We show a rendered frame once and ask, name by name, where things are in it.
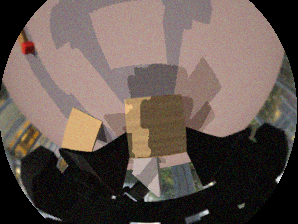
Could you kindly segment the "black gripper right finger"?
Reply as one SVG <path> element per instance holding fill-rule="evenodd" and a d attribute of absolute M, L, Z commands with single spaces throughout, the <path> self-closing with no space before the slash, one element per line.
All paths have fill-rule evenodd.
<path fill-rule="evenodd" d="M 186 129 L 186 153 L 188 153 L 193 168 L 196 169 L 201 184 L 213 183 L 213 179 L 225 164 L 230 152 L 235 145 L 243 143 L 247 137 L 251 136 L 251 127 L 242 129 L 241 132 L 217 137 L 208 133 L 198 132 L 196 129 L 185 127 Z"/>

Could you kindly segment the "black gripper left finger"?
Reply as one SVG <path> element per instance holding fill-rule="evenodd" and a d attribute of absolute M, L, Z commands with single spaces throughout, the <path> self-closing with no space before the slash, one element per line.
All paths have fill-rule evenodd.
<path fill-rule="evenodd" d="M 93 173 L 96 179 L 113 193 L 113 196 L 122 196 L 121 190 L 130 160 L 126 132 L 97 151 L 81 152 L 60 148 L 59 153 L 68 165 Z"/>

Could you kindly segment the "small red block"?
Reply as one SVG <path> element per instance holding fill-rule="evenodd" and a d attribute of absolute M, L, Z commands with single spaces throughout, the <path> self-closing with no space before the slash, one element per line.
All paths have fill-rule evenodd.
<path fill-rule="evenodd" d="M 33 53 L 33 51 L 35 51 L 35 49 L 32 49 L 33 47 L 35 47 L 35 44 L 32 43 L 32 41 L 23 41 L 23 48 L 21 48 L 21 51 L 23 51 L 23 53 L 25 53 L 25 55 L 28 55 L 28 53 Z"/>

